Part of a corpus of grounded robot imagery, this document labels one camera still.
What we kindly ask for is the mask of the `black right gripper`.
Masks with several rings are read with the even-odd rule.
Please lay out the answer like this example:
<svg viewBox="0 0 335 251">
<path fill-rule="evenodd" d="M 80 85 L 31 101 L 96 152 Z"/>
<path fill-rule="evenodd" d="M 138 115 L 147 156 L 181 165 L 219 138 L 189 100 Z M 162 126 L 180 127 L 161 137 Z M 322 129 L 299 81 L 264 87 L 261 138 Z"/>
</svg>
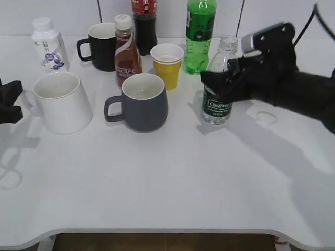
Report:
<svg viewBox="0 0 335 251">
<path fill-rule="evenodd" d="M 254 39 L 260 55 L 228 59 L 226 72 L 200 73 L 201 82 L 219 101 L 255 99 L 272 105 L 299 104 L 295 28 L 290 22 L 280 22 L 262 30 Z"/>
</svg>

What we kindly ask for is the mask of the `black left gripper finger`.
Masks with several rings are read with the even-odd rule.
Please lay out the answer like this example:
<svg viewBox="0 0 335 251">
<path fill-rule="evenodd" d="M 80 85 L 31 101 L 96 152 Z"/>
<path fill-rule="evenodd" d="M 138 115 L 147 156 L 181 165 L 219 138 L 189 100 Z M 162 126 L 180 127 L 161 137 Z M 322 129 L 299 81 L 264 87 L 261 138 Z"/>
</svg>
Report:
<svg viewBox="0 0 335 251">
<path fill-rule="evenodd" d="M 20 106 L 4 106 L 0 108 L 0 124 L 16 124 L 22 119 L 22 110 Z"/>
<path fill-rule="evenodd" d="M 22 92 L 23 87 L 19 80 L 5 85 L 1 83 L 1 105 L 13 106 Z"/>
</svg>

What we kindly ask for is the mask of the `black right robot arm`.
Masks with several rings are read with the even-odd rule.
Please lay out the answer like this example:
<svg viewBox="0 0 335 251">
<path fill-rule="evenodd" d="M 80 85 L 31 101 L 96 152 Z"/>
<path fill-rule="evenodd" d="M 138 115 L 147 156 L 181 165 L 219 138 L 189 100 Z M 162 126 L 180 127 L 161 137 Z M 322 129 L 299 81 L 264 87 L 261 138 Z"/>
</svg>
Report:
<svg viewBox="0 0 335 251">
<path fill-rule="evenodd" d="M 202 71 L 201 82 L 220 102 L 259 100 L 317 119 L 334 132 L 334 77 L 301 72 L 293 46 L 294 26 L 280 22 L 244 36 L 238 68 L 223 73 Z"/>
</svg>

